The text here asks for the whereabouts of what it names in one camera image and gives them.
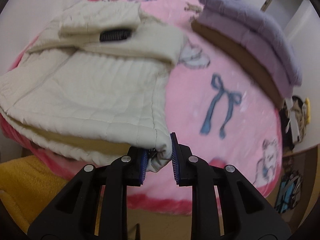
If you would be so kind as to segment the yellow sleeve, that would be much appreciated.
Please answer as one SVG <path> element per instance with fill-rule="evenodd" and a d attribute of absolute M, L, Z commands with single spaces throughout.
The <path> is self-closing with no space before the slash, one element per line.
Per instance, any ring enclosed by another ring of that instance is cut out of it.
<path fill-rule="evenodd" d="M 1 201 L 25 233 L 66 184 L 34 155 L 1 163 Z"/>

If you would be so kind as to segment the purple folded garment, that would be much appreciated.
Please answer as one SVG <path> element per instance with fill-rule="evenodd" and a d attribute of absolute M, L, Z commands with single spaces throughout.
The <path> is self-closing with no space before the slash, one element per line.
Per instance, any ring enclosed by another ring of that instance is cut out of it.
<path fill-rule="evenodd" d="M 287 71 L 289 81 L 295 86 L 302 84 L 302 69 L 294 49 L 287 40 L 276 20 L 269 14 L 243 0 L 199 0 L 205 8 L 218 12 L 231 20 L 241 23 L 259 34 L 276 53 Z"/>

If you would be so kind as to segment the open suitcase with clothes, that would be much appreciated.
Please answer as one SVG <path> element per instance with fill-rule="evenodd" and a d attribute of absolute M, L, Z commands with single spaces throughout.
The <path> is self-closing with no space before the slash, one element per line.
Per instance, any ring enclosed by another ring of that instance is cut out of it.
<path fill-rule="evenodd" d="M 297 95 L 286 98 L 279 116 L 283 148 L 293 151 L 304 140 L 306 128 L 311 122 L 309 98 L 302 100 Z"/>

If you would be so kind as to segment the cream quilted jacket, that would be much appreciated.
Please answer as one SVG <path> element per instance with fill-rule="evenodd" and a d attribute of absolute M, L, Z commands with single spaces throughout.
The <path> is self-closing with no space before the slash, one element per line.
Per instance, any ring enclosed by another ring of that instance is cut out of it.
<path fill-rule="evenodd" d="M 138 3 L 78 3 L 1 77 L 1 115 L 37 146 L 99 166 L 150 150 L 157 172 L 171 158 L 165 88 L 186 42 Z"/>

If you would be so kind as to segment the brown folded garment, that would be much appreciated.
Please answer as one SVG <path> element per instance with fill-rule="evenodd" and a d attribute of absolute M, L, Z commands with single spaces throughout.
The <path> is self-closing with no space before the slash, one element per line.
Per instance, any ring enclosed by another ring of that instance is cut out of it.
<path fill-rule="evenodd" d="M 219 31 L 210 29 L 196 20 L 191 23 L 192 30 L 202 36 L 212 45 L 224 51 L 235 60 L 242 69 L 257 83 L 263 92 L 270 98 L 274 106 L 280 110 L 284 103 L 272 76 L 260 62 L 248 52 L 242 45 Z"/>

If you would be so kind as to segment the blue black backpack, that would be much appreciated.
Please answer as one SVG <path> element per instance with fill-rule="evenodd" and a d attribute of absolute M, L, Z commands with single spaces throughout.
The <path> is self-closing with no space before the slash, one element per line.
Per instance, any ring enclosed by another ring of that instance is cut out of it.
<path fill-rule="evenodd" d="M 274 209 L 279 214 L 293 210 L 299 203 L 302 193 L 303 176 L 298 171 L 283 175 Z"/>

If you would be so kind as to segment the lilac folded garment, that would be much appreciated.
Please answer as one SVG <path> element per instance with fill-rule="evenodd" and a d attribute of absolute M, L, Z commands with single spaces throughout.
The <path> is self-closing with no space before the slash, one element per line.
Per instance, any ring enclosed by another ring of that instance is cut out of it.
<path fill-rule="evenodd" d="M 289 81 L 283 64 L 269 43 L 259 34 L 249 30 L 241 23 L 215 12 L 203 12 L 196 21 L 210 29 L 219 31 L 250 52 L 270 73 L 283 98 L 288 98 L 293 94 L 293 85 Z"/>

